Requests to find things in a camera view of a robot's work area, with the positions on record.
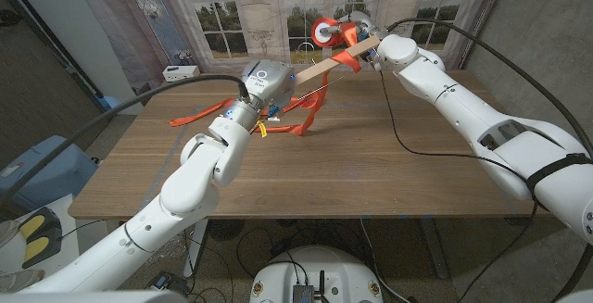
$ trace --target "orange strap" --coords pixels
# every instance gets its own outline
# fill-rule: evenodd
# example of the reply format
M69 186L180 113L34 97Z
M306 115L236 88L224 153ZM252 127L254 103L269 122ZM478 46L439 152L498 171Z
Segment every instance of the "orange strap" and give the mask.
M348 47L351 47L358 42L358 39L356 38L355 23L342 23L340 24L340 28L342 29L342 36L344 37L344 40L346 40L346 44L348 44Z
M298 100L298 98L291 98L291 100L294 102L291 103L288 107L286 107L284 109L284 113L288 112L289 110L291 110L295 107L312 108L313 106L315 106L315 101L311 100L309 98L309 96L307 96L306 98L302 98L300 100ZM173 119L173 120L169 121L169 125L171 127L179 127L179 126L183 126L184 124L188 124L188 123L194 122L196 120L200 120L200 119L206 117L207 115L216 112L217 110L219 110L221 108L229 107L233 103L233 101L234 101L234 98L224 99L220 103L214 104L211 107L204 109L199 114L196 114L194 116ZM262 110L261 115L262 116L268 115L268 110L267 109Z
M362 69L358 60L352 57L352 55L350 55L350 53L348 53L345 50L334 55L332 57L332 60L344 63L345 65L351 67L354 70L354 72L359 72Z
M215 104L215 105L212 105L211 107L208 107L208 108L204 109L203 111L201 111L197 115L189 116L189 117L184 117L184 118L173 119L173 120L169 121L169 125L171 127L179 127L179 126L182 126L184 124L187 124L187 123L190 123L190 122L194 122L196 120L199 120L199 119L202 119L202 118L206 117L210 113L216 112L217 110L219 110L219 109L221 109L223 107L228 107L229 105L231 105L231 103L233 101L234 101L234 98L224 99L220 103Z
M323 73L322 86L328 84L328 82L327 82L327 76L329 74L330 74L329 71L325 71L325 73ZM311 108L311 112L309 113L309 115L307 116L307 118L305 119L305 122L303 122L303 124L301 124L301 125L282 126L282 127L267 127L266 128L266 131L268 133L293 133L294 135L302 135L307 130L307 128L311 124L313 124L313 121L315 120L315 113L317 113L317 111L320 108L322 108L323 99L325 98L325 93L327 93L327 86L325 86L324 88L322 88L320 91L318 91L318 92L316 92L316 93L308 96L309 100L312 99L312 101L315 104ZM257 133L260 132L259 127L256 128L255 132L257 132Z

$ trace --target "white box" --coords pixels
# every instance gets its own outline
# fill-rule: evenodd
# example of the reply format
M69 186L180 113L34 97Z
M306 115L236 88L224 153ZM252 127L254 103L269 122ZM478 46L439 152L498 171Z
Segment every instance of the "white box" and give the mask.
M165 76L167 82L175 82L199 74L200 70L197 66L168 66L163 71L163 76Z

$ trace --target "yellow pad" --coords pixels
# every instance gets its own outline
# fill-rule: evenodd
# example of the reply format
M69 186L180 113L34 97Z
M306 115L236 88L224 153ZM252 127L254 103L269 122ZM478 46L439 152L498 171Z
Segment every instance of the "yellow pad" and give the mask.
M37 256L42 253L45 248L49 245L49 238L41 237L27 244L27 250L25 251L25 261Z
M44 222L45 217L43 215L37 215L23 224L19 231L23 236L25 236L25 239L27 239L32 233L35 232L35 230L42 226Z

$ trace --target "black wire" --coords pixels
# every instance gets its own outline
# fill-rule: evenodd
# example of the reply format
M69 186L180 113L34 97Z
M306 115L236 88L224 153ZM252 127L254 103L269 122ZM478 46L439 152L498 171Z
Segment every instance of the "black wire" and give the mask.
M197 294L197 297L196 297L196 298L200 297L200 298L202 298L202 299L204 300L204 302L206 302L206 299L205 299L205 298L202 296L202 294L204 294L204 293L205 293L205 292L207 292L208 290L214 290L214 291L218 292L219 294L221 294L221 295L222 295L222 298L224 298L224 302L225 302L225 303L227 302L227 300L226 300L226 296L225 296L225 295L222 293L222 291L221 291L219 288L214 288L214 287L210 287L210 288L206 288L206 289L202 290L201 292L199 292L199 293Z
M393 132L396 135L397 141L399 142L399 144L401 146L403 146L404 149L408 150L409 152L411 152L412 154L416 154L416 155L423 155L423 156L441 156L441 157L459 157L459 158L475 158L475 159L480 159L480 160L485 160L487 162L496 164L498 166L500 166L501 168L508 170L509 172L511 172L512 174L516 175L517 177L521 178L521 180L523 180L524 182L526 182L526 179L520 175L519 173L517 173L516 171L514 171L513 169L507 167L506 165L500 164L498 162L496 162L495 160L489 159L489 158L483 158L483 157L479 157L479 156L474 156L474 155L464 155L464 154L441 154L441 153L425 153L425 152L420 152L420 151L414 151L411 150L410 148L408 148L406 145L403 144L403 142L401 142L401 140L399 139L399 135L397 135L397 128L396 128L396 120L394 118L393 115L393 110L391 109L391 104L389 103L389 97L387 96L387 90L385 88L385 78L383 77L383 73L381 72L381 83L383 84L383 90L385 92L385 99L387 100L387 107L389 108L389 114L391 115L391 120L393 121ZM533 222L533 219L536 215L536 211L537 211L537 200L534 197L534 208L531 212L531 216L529 217L529 222L523 227L523 229L521 230L521 232L515 237L515 239L512 240L512 242L510 244L507 245L507 247L505 247L500 253L498 253L494 258L492 258L490 260L490 262L488 262L488 264L482 269L482 271L480 271L474 278L473 280L470 282L470 285L468 285L467 289L465 289L465 292L463 293L463 295L460 297L460 299L457 301L458 303L461 302L461 300L467 295L467 293L469 292L470 288L472 288L472 285L480 278L480 276L482 276L482 274L484 274L484 272L494 263L496 262L498 259L500 259L500 257L502 255L504 255L512 246L515 245L515 243L517 243L517 241L519 241L519 239L525 234L525 232L527 231L527 228L529 228L529 226L531 226L531 223Z
M296 284L300 284L300 280L298 279L298 271L297 271L297 265L295 264L295 260L293 259L293 256L290 255L288 250L286 250L286 254L288 255L288 258L290 258L293 261L293 267L295 268L295 274L296 274Z
M42 170L45 165L49 164L57 155L59 155L62 151L66 150L70 145L76 141L81 135L88 132L91 128L93 128L98 122L109 119L116 115L117 113L121 112L122 110L137 104L147 98L152 97L153 95L160 94L163 91L167 91L169 89L186 85L193 82L203 82L203 81L214 81L214 80L225 80L225 81L232 81L236 82L239 85L239 93L242 97L248 97L249 93L243 81L241 79L236 78L234 76L229 75L203 75L203 76L195 76L189 77L186 79L182 79L179 81L171 82L169 84L160 86L156 89L147 91L143 94L137 95L136 97L126 100L125 102L117 105L116 107L112 108L111 110L99 115L98 117L90 120L87 122L82 128L76 131L70 138L66 139L60 145L55 147L49 154L45 155L41 160L39 160L30 170L25 172L10 188L8 188L1 196L0 196L0 205L6 203L19 189L25 185L32 177L34 177L40 170Z
M185 250L187 251L187 261L189 261L189 268L192 270L192 287L189 289L190 294L194 292L194 288L196 288L196 274L197 271L192 265L192 256L189 255L189 246L187 245L187 233L183 230L183 238L185 242Z
M264 228L254 228L254 229L251 229L251 230L249 230L249 231L248 231L248 232L246 232L244 235L242 235L242 236L241 236L241 238L239 238L239 242L237 242L237 246L236 246L236 248L235 248L235 250L234 250L234 254L237 256L237 261L239 262L239 265L241 265L241 268L243 269L243 271L245 271L245 272L246 272L246 273L247 273L249 276L251 276L251 278L252 278L252 279L255 279L256 275L255 275L255 274L253 274L251 271L249 271L249 270L247 269L247 267L245 266L245 264L243 263L243 261L241 261L241 257L239 256L239 247L241 246L241 242L243 242L243 239L244 239L244 238L245 238L245 237L246 237L248 234L251 234L251 233L253 233L253 232L255 232L255 231L258 231L258 230L261 230L261 231L265 232L265 233L268 235L268 239L270 240L270 246L271 246L271 247L274 247L274 243L273 243L273 241L271 240L271 235L270 235L270 232L269 232L269 231L267 231L267 230L266 230L266 229L264 229Z
M492 55L497 57L500 61L502 61L504 64L509 66L511 69L515 70L526 81L528 81L531 85L533 85L533 87L535 87L536 90L538 90L543 96L545 96L548 99L548 101L555 108L557 108L561 112L561 114L568 120L568 123L570 123L571 127L573 127L574 131L576 132L576 136L583 144L583 147L587 150L589 156L593 158L593 145L591 144L591 141L589 140L587 134L585 133L585 130L583 130L583 127L581 126L581 124L578 123L578 121L573 116L573 114L568 110L568 108L566 108L566 106L560 100L558 100L558 98L556 98L550 91L548 91L548 89L546 89L541 83L536 81L536 79L534 79L531 75L529 75L525 70L519 68L519 66L514 64L508 58L504 57L496 49L492 48L490 45L486 44L482 40L471 35L469 32L466 32L466 31L458 28L457 26L455 26L453 24L449 24L443 20L418 19L418 18L402 19L402 20L396 21L395 23L389 25L389 27L387 27L387 31L391 32L392 30L394 30L396 28L397 25L404 23L404 22L411 22L411 21L425 21L425 22L431 22L434 24L446 26L446 27L452 29L453 31L463 35L464 37L474 41L476 44L479 44L485 50L487 50Z
M536 81L536 79L534 79L531 75L529 75L523 69L519 68L519 66L514 64L508 58L504 57L496 49L492 48L490 45L486 44L482 40L476 38L475 36L458 28L455 25L449 24L442 20L417 19L417 18L403 19L403 20L399 20L399 21L396 21L395 23L391 24L387 28L387 31L391 32L392 30L394 30L396 28L397 25L404 23L404 22L410 22L410 21L426 21L426 22L431 22L434 24L446 26L446 27L452 29L453 31L463 35L464 37L474 41L476 44L479 44L485 50L490 52L490 54L494 55L500 61L502 61L504 64L509 66L511 69L515 70L526 81L528 81L533 87L535 87L536 90L538 90L543 96L545 96L548 99L548 101L555 108L557 108L561 112L561 114L568 120L568 123L571 125L571 127L573 127L574 131L576 132L576 136L581 141L581 144L583 145L585 150L588 152L589 157L593 158L593 145L591 144L591 141L589 140L587 134L583 130L583 127L580 125L580 123L578 123L578 121L573 116L573 114L568 110L568 108L566 108L561 103L560 100L558 100L558 98L556 98L550 91L548 91L548 89L546 89L542 84L540 84L538 81ZM587 243L587 245L585 246L585 250L583 251L583 255L581 256L581 259L578 261L578 263L576 264L576 267L574 268L573 274L571 274L571 277L568 279L568 281L566 282L566 284L564 285L562 290L559 292L559 294L556 297L554 297L554 299L559 298L562 294L567 294L567 293L571 292L576 287L576 284L578 284L578 282L581 279L581 276L583 275L584 271L582 271L582 270L587 267L587 265L591 262L592 258L593 258L593 246L591 244Z
M191 240L192 242L194 242L194 243L196 243L196 244L198 244L198 245L200 245L200 246L204 247L206 250L208 250L208 251L210 251L210 252L212 252L212 253L216 254L216 255L217 255L217 256L219 256L219 258L222 260L222 263L224 264L224 267L226 267L226 271L229 273L229 279L231 280L231 303L233 303L233 299L234 299L234 281L233 281L233 276L231 275L231 268L229 267L229 264L226 262L226 259L225 259L225 258L224 258L224 257L223 257L223 256L222 256L222 255L221 255L219 252L217 252L216 250L214 250L214 249L212 249L212 248L210 248L210 247L208 247L208 246L205 246L205 245L203 245L203 244L201 244L201 243L198 243L197 241L193 240L193 239L192 239L192 238L190 238L190 237L187 237L187 236L186 236L186 238L187 238L187 239L189 239L189 240Z
M87 226L87 225L91 225L91 224L93 224L93 223L97 223L97 222L99 222L99 221L104 221L104 220L96 220L96 221L92 221L92 222L88 222L88 223L86 223L86 224L83 224L83 225L81 225L81 226L79 226L79 227L76 227L75 229L72 229L72 230L70 230L69 232L67 232L66 234L62 235L62 236L59 238L59 240L61 241L62 239L64 239L64 237L66 237L66 236L67 236L67 235L69 235L69 234L72 234L72 233L74 233L75 231L77 231L77 230L81 229L82 227L85 227L85 226Z
M297 265L305 273L305 285L309 285L309 276L307 275L307 271L305 271L305 268L298 262L295 262L293 260L279 260L279 261L268 262L268 264L266 266L275 265L275 264L279 264L279 263L286 263L286 262L291 263L293 265Z
M383 85L383 91L385 93L385 100L387 101L387 107L389 108L389 115L391 116L391 120L392 120L393 132L396 135L397 141L399 142L399 144L404 149L406 149L408 152L411 152L412 154L415 154L415 155L480 159L480 160L483 160L483 161L487 161L488 163L492 163L494 165L500 166L502 169L507 170L510 173L512 173L515 176L517 176L524 183L527 183L527 180L521 174L519 174L517 171L509 168L508 166L506 166L504 164L498 163L497 161L492 160L490 158L483 158L483 157L480 157L480 156L467 155L467 154L427 153L427 152L412 150L412 149L408 148L406 145L404 145L404 143L401 142L401 140L399 139L399 135L397 134L396 119L395 119L395 117L393 115L393 109L391 108L391 103L389 102L389 96L387 95L387 89L385 87L385 78L383 77L383 72L382 71L379 71L379 72L381 73L381 83Z
M585 246L585 250L583 251L583 255L581 256L579 262L576 264L576 267L574 268L573 274L571 275L569 281L558 293L558 295L556 295L554 299L552 299L552 302L556 302L557 300L561 299L562 297L565 297L573 291L573 289L576 287L576 284L578 284L579 279L581 278L581 276L583 276L583 273L587 269L587 266L591 261L592 257L593 246L591 244L587 244L587 246Z
M480 278L480 276L482 276L482 274L484 274L486 272L486 270L490 266L492 266L493 263L495 263L498 259L500 259L500 257L502 257L502 255L504 255L505 253L507 253L507 251L509 251L509 249L511 249L511 247L513 247L515 245L515 243L517 243L519 241L519 239L521 239L521 237L523 237L523 235L525 234L525 232L527 231L527 229L534 222L534 217L536 216L536 213L537 213L537 202L534 202L534 208L531 211L531 215L529 216L529 221L523 227L523 229L521 230L521 232L519 234L517 234L517 236L515 237L515 239L513 239L512 242L507 245L507 247L505 247L502 251L500 251L494 258L492 258L490 260L490 262L488 262L485 265L485 267L477 275L475 275L475 277L473 278L473 280L470 282L470 285L468 285L467 288L465 289L465 292L463 292L463 295L461 295L460 299L457 300L457 303L460 303L461 300L467 295L467 293L470 291L470 288L472 288L472 285L475 284L476 281L478 281L478 279Z

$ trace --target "strap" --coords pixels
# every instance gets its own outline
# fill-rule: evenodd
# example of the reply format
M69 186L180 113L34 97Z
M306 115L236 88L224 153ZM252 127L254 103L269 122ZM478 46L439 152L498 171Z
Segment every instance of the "strap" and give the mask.
M340 24L342 30L342 36L346 41L348 47L355 45L358 42L356 37L356 24L353 22Z
M178 119L173 119L171 121L169 121L169 125L171 127L179 127L182 126L184 124L190 123L190 122L194 122L196 120L202 119L204 117L206 117L208 114L214 113L217 110L223 108L223 107L228 107L231 105L231 103L234 101L234 98L228 98L228 99L224 99L223 101L221 101L218 104L212 105L211 107L208 107L206 109L204 109L203 111L199 112L197 115L194 116L189 116L189 117L183 117L183 118L178 118Z
M350 55L350 53L348 53L346 50L334 55L331 57L331 59L340 63L344 63L345 65L351 67L354 72L359 72L362 69L358 60L352 57L352 55Z
M531 194L533 195L537 183L541 182L549 175L574 164L593 164L593 161L587 158L585 154L568 154L565 158L546 165L527 178L527 188L529 188L529 191L531 191Z
M325 71L325 73L323 73L322 86L328 84L327 76L329 74L330 74L329 71ZM316 92L316 93L314 93L314 94L312 94L312 95L309 96L309 97L313 97L312 99L313 99L313 102L315 104L311 108L311 111L309 112L309 115L307 116L307 119L305 120L305 122L303 122L302 125L289 125L289 126L282 126L282 127L268 127L268 128L266 128L266 131L268 133L293 133L294 135L302 135L307 130L307 128L310 127L311 124L313 124L313 121L315 120L315 113L317 113L317 111L320 108L322 108L323 99L325 98L325 93L327 93L327 86L325 86L320 91L318 91L318 92ZM259 127L256 128L256 130L254 132L258 133L259 132Z

